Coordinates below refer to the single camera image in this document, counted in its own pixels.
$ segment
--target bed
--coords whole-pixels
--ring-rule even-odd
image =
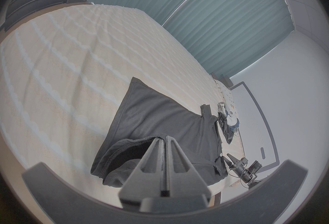
[[[121,207],[119,188],[90,168],[113,117],[137,77],[200,114],[217,114],[222,91],[191,54],[138,9],[75,5],[38,16],[0,45],[1,134],[24,168],[45,162],[69,184]],[[240,158],[240,137],[223,154]],[[236,182],[209,186],[212,194]]]

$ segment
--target white wall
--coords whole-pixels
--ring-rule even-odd
[[[280,162],[290,159],[308,169],[301,190],[277,221],[283,223],[310,193],[329,159],[329,55],[293,31],[231,80],[244,81],[259,103]],[[258,174],[259,179],[270,172]]]
[[[286,0],[295,29],[329,52],[329,21],[319,0]]]

